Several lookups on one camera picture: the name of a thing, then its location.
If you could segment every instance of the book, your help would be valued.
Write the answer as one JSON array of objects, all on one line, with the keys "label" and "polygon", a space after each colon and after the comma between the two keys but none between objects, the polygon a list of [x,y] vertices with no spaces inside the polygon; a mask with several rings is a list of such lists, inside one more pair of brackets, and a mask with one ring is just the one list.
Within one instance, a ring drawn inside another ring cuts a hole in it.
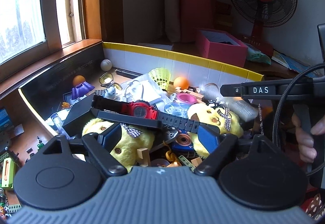
[{"label": "book", "polygon": [[[284,54],[281,54],[277,51],[273,51],[273,56],[272,56],[272,60],[274,60],[275,62],[278,62],[279,64],[283,65],[284,67],[295,71],[297,73],[301,73],[304,70],[306,70],[308,67],[304,66],[303,64],[295,61],[294,59],[285,56]],[[320,76],[319,72],[314,71],[311,72],[307,75],[310,78],[318,78]]]}]

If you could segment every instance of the yellow plush toy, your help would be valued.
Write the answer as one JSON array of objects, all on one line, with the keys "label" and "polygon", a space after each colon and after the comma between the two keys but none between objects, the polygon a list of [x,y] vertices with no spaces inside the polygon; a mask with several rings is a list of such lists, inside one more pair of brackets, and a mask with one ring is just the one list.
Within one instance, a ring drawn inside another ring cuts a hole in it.
[{"label": "yellow plush toy", "polygon": [[[235,113],[233,113],[232,111],[230,111],[231,123],[230,123],[230,131],[228,131],[225,128],[225,118],[220,116],[220,114],[218,113],[218,110],[220,110],[221,113],[225,113],[225,110],[222,108],[213,109],[204,103],[200,103],[200,104],[192,105],[188,109],[187,115],[188,115],[188,118],[191,120],[196,120],[199,122],[218,126],[220,129],[220,134],[232,133],[238,137],[243,136],[244,131],[239,124],[238,116]],[[209,155],[209,153],[204,148],[204,146],[200,143],[198,135],[194,134],[194,133],[189,133],[189,135],[193,142],[194,150],[198,153],[198,155],[206,158]]]},{"label": "yellow plush toy", "polygon": [[[92,119],[83,128],[82,136],[91,132],[102,133],[112,125],[113,123],[109,121],[105,121],[99,118]],[[127,130],[123,126],[121,126],[121,140],[117,143],[117,145],[110,152],[110,154],[116,160],[118,160],[128,170],[128,172],[130,172],[132,166],[137,160],[137,149],[151,149],[155,136],[153,132],[147,130],[144,127],[137,127],[133,125],[128,126],[129,128],[135,128],[139,130],[141,134],[138,137],[133,138],[128,134]]]}]

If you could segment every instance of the red box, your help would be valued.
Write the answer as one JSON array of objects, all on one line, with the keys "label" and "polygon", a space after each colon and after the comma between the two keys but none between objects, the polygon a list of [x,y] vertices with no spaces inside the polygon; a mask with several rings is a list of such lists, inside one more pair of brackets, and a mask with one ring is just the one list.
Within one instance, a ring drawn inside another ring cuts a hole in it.
[{"label": "red box", "polygon": [[204,58],[244,67],[247,46],[227,32],[213,29],[197,29],[196,46]]}]

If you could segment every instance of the finger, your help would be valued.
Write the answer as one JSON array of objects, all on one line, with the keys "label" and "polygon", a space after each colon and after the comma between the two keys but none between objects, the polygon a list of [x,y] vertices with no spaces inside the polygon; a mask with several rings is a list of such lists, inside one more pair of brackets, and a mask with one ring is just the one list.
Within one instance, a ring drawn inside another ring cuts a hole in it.
[{"label": "finger", "polygon": [[322,117],[322,119],[316,123],[313,128],[311,128],[310,132],[313,135],[321,135],[325,133],[325,116]]},{"label": "finger", "polygon": [[296,128],[296,139],[298,144],[312,148],[314,146],[314,139],[301,128]]},{"label": "finger", "polygon": [[307,147],[307,146],[304,146],[304,145],[301,145],[301,144],[299,144],[298,147],[299,147],[300,153],[303,156],[305,156],[305,157],[307,157],[307,158],[309,158],[311,160],[315,159],[315,157],[317,155],[317,152],[316,152],[316,150],[314,148],[310,148],[310,147]]},{"label": "finger", "polygon": [[313,159],[310,159],[310,158],[304,156],[304,155],[301,154],[301,153],[300,153],[300,159],[301,159],[302,161],[304,161],[305,163],[311,163],[311,164],[312,164],[312,163],[314,162]]},{"label": "finger", "polygon": [[294,113],[292,115],[292,123],[295,125],[295,127],[301,127],[301,122],[300,122],[300,119],[298,118],[298,116]]}]

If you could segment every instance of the cardboard box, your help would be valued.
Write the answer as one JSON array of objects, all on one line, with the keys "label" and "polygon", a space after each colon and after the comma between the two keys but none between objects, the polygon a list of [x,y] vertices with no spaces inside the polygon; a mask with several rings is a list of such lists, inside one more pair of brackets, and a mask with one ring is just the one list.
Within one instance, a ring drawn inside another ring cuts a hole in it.
[{"label": "cardboard box", "polygon": [[198,29],[196,46],[204,58],[223,62],[237,67],[244,67],[247,46],[227,32]]},{"label": "cardboard box", "polygon": [[13,128],[12,121],[5,109],[0,110],[0,132]]}]

